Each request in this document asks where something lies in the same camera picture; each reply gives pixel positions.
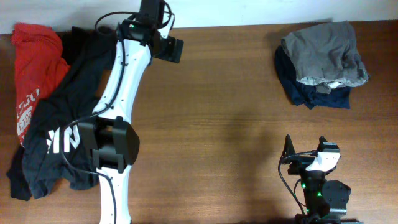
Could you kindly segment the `grey shorts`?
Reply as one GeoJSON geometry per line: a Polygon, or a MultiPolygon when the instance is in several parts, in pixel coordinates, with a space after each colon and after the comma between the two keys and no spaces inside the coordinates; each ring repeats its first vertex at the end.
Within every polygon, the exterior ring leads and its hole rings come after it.
{"type": "Polygon", "coordinates": [[[281,46],[293,63],[296,80],[322,94],[355,88],[370,79],[357,48],[354,27],[329,22],[291,32],[281,46]]]}

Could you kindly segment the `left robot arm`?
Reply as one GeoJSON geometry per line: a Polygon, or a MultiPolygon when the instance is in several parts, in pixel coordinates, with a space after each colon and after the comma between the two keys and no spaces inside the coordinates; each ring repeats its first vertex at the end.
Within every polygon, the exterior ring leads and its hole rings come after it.
{"type": "Polygon", "coordinates": [[[140,80],[153,59],[179,63],[184,42],[170,36],[175,14],[166,1],[142,1],[116,28],[116,55],[98,104],[78,131],[99,177],[100,224],[130,223],[129,174],[139,152],[131,126],[140,80]]]}

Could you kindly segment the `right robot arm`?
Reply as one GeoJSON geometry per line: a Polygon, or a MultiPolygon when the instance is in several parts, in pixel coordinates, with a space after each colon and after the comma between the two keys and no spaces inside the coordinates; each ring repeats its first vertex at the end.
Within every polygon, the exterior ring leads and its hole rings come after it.
{"type": "Polygon", "coordinates": [[[357,219],[344,219],[351,188],[338,181],[327,180],[341,159],[337,144],[319,137],[316,149],[296,152],[291,137],[286,135],[277,166],[278,175],[300,209],[295,223],[363,224],[357,219]]]}

